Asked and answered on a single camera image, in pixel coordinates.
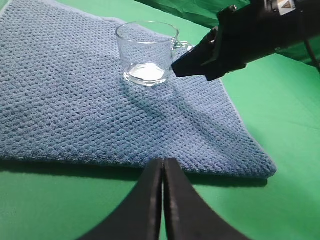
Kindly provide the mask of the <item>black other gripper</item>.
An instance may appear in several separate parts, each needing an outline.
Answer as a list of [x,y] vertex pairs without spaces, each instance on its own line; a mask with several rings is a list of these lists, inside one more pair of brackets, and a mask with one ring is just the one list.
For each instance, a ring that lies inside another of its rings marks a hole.
[[309,43],[320,34],[318,0],[252,0],[239,10],[229,6],[218,17],[219,25],[171,65],[176,77],[216,80],[299,43],[320,68]]

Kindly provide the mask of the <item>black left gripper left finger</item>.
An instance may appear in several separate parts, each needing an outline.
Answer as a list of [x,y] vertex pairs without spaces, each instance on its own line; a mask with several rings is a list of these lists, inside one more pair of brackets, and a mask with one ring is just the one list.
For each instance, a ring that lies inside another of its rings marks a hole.
[[158,240],[162,218],[163,160],[146,165],[120,205],[81,240]]

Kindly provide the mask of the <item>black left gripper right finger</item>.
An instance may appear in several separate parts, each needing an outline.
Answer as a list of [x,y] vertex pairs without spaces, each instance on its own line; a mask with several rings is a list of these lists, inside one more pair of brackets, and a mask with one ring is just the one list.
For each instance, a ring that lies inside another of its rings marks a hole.
[[163,203],[169,240],[247,240],[200,197],[174,158],[163,162]]

